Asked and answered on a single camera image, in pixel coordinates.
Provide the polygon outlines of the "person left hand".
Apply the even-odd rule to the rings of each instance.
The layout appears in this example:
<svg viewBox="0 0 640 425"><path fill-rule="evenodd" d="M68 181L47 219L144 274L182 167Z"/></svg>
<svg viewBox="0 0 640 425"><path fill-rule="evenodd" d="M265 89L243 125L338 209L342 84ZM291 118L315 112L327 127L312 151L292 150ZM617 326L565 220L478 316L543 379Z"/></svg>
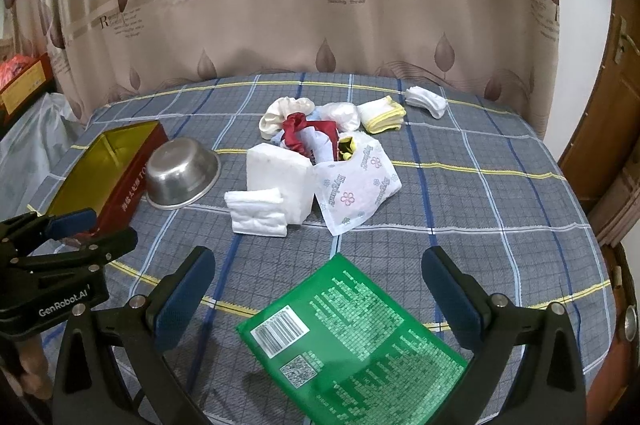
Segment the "person left hand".
<svg viewBox="0 0 640 425"><path fill-rule="evenodd" d="M35 335L15 344L23 373L15 375L4 365L2 373L17 397L31 395L39 400L49 400L53 393L53 383L49 376L49 362L44 354L42 339Z"/></svg>

